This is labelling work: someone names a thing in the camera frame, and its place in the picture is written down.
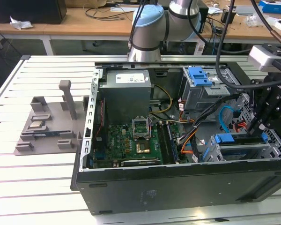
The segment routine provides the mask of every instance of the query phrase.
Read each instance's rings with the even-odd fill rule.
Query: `slotted table surface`
[[[213,56],[166,56],[163,60],[215,60]],[[250,78],[262,78],[246,57],[223,56],[236,61]],[[281,223],[281,190],[259,203],[192,209],[100,215],[93,217],[79,192],[70,190],[74,153],[37,156],[13,155],[34,96],[47,102],[62,100],[58,84],[72,82],[74,101],[89,95],[96,61],[126,61],[124,56],[32,56],[21,60],[0,89],[0,224],[199,224],[201,220],[228,218],[225,224]]]

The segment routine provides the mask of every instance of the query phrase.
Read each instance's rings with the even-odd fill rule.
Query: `label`
[[[198,162],[198,157],[196,157],[195,155],[192,155],[192,159],[193,159],[193,161],[194,161],[195,163]]]
[[[179,103],[179,110],[184,111],[184,105],[182,103]]]
[[[140,203],[141,205],[151,205],[154,203],[156,198],[157,190],[142,191],[140,193]]]
[[[204,139],[200,140],[200,143],[198,143],[197,145],[205,145],[205,140]]]
[[[216,77],[209,77],[208,78],[210,81],[219,81]]]
[[[117,74],[116,83],[144,83],[144,74]]]

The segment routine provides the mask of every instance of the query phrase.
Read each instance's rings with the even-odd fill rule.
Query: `power cable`
[[[7,38],[5,38],[1,32],[0,32],[0,35],[10,44],[10,46],[12,46],[12,48],[20,55],[22,56],[22,54],[9,42],[9,40]]]

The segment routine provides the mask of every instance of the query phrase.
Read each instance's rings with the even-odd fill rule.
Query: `black cable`
[[[192,5],[192,0],[189,3],[189,6],[187,8],[187,19],[189,22],[189,25],[191,26],[191,29],[193,30],[193,32],[196,33],[196,35],[206,44],[208,45],[208,42],[199,34],[199,32],[196,30],[196,28],[194,27],[192,20],[191,20],[191,16],[190,16],[190,10],[191,10],[191,5]],[[246,53],[249,52],[251,49],[246,49],[246,50],[241,50],[241,51],[226,51],[226,50],[220,50],[219,52],[222,53],[230,53],[230,54],[239,54],[239,53]]]
[[[265,27],[271,32],[273,29],[272,27],[268,24],[268,22],[266,21],[266,19],[263,17],[261,11],[259,10],[257,4],[254,2],[254,0],[250,0],[257,15],[259,16],[259,18],[261,19],[261,21],[263,22],[263,24],[265,25]]]
[[[135,15],[134,23],[132,25],[132,29],[131,29],[131,33],[130,33],[130,38],[129,38],[129,41],[130,41],[131,45],[133,45],[133,36],[134,36],[134,30],[135,30],[136,24],[137,24],[137,22],[138,22],[138,20],[139,20],[139,18],[141,16],[141,13],[142,13],[142,11],[143,11],[143,9],[145,7],[145,4],[146,4],[146,0],[143,0],[143,1],[140,2],[139,9],[140,8],[141,9],[139,11],[139,14],[138,14],[138,10],[137,10],[137,13]]]
[[[229,7],[228,15],[227,15],[227,20],[226,20],[226,23],[225,23],[225,26],[224,26],[222,37],[221,37],[220,42],[219,42],[218,49],[222,49],[222,46],[223,46],[223,43],[224,43],[224,39],[225,39],[225,36],[226,36],[226,31],[227,31],[227,28],[228,28],[228,21],[229,21],[229,19],[231,17],[231,14],[232,14],[234,2],[235,2],[235,0],[231,0],[231,2],[230,2],[230,7]],[[266,83],[259,83],[259,84],[248,84],[248,85],[238,85],[238,84],[230,83],[230,82],[228,82],[226,80],[226,78],[221,73],[221,70],[220,70],[220,57],[221,57],[221,51],[218,51],[217,54],[216,54],[216,60],[215,60],[215,70],[216,70],[217,75],[221,79],[221,81],[225,85],[230,87],[230,88],[234,88],[234,89],[259,89],[259,88],[271,87],[271,86],[276,86],[276,85],[280,85],[281,84],[281,80],[279,80],[279,81],[272,81],[272,82],[266,82]]]
[[[22,54],[9,42],[9,40],[8,40],[7,38],[5,38],[5,37],[1,34],[1,32],[0,32],[0,35],[10,44],[10,46],[12,46],[12,48],[13,48],[19,55],[22,56]]]
[[[208,48],[208,45],[210,44],[210,41],[211,41],[213,35],[214,35],[214,26],[213,26],[214,22],[212,21],[212,23],[211,23],[210,21],[209,22],[207,21],[207,23],[210,24],[211,36],[210,36],[210,39],[208,40],[208,44],[204,46],[204,49],[202,51],[202,55],[205,53],[206,49]]]
[[[117,19],[119,15],[131,13],[131,12],[124,12],[124,13],[119,13],[119,14],[110,15],[110,16],[97,17],[97,16],[93,16],[93,15],[88,14],[88,11],[90,11],[90,10],[92,10],[92,9],[94,9],[94,8],[89,8],[88,10],[86,10],[86,11],[85,11],[85,15],[87,15],[88,17],[97,19],[97,20]]]
[[[136,15],[135,15],[135,19],[134,19],[134,22],[133,22],[133,24],[132,24],[132,28],[131,28],[131,32],[130,32],[130,37],[129,37],[129,41],[130,41],[130,42],[132,41],[132,35],[133,35],[133,33],[134,33],[134,27],[135,27],[135,25],[136,25],[136,17],[137,17],[137,15],[138,15],[139,12],[140,12],[142,1],[144,1],[144,0],[141,0],[141,1],[140,1],[139,8],[137,9],[137,12],[136,12]]]

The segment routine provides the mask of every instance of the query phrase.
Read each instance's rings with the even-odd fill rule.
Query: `ram slot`
[[[172,151],[172,145],[170,140],[171,137],[169,136],[167,125],[158,124],[157,133],[163,158],[163,164],[174,164],[175,159]]]

